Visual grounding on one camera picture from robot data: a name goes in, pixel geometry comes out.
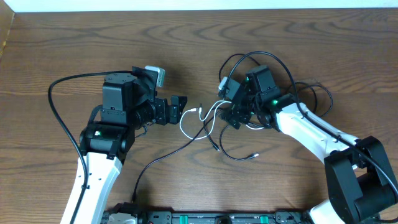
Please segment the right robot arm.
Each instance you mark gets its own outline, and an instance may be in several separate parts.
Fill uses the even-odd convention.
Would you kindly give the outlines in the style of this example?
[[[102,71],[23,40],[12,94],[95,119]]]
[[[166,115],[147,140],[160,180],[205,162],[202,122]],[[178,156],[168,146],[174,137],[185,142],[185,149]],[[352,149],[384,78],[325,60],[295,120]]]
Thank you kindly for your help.
[[[282,94],[269,68],[255,67],[242,82],[223,77],[219,96],[231,102],[222,118],[233,128],[256,116],[260,125],[286,134],[325,166],[328,199],[307,212],[310,223],[381,223],[379,213],[397,204],[397,180],[382,143],[346,134]]]

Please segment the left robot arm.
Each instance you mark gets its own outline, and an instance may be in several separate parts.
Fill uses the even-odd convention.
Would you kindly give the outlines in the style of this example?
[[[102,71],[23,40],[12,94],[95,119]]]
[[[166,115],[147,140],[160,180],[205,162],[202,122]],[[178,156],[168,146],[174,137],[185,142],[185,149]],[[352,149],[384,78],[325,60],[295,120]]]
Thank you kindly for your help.
[[[136,130],[147,123],[178,124],[187,97],[157,97],[162,69],[133,68],[104,72],[103,102],[80,134],[80,159],[62,223],[99,223],[109,193],[134,144]]]

